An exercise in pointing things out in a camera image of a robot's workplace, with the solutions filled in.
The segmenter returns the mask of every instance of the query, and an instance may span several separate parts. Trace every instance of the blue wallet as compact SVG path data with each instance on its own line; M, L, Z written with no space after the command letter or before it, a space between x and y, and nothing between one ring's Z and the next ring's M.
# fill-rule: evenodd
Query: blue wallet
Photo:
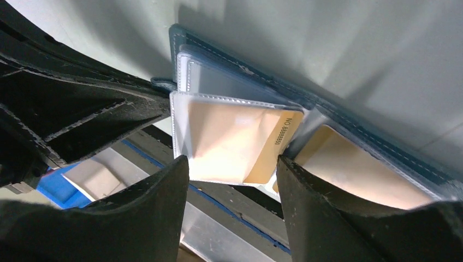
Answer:
M288 101L301 105L309 112L305 125L300 128L297 137L284 153L289 158L294 159L307 140L320 126L324 125L380 160L433 199L462 198L463 183L456 179L458 174L455 171L407 149L402 143L382 133L345 108L310 90L300 88L269 72L260 70L256 65L238 58L180 25L171 26L169 34L174 82L177 81L177 54L182 46L187 45L189 48L200 50L207 56L213 57L243 77L271 88Z

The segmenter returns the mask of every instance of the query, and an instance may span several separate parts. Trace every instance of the beige card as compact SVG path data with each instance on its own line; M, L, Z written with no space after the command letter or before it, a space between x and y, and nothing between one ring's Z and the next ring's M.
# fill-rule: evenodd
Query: beige card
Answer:
M295 162L321 179L379 204L412 209L432 202L418 187L327 126L316 131Z
M298 111L190 102L190 179L267 183L300 124Z

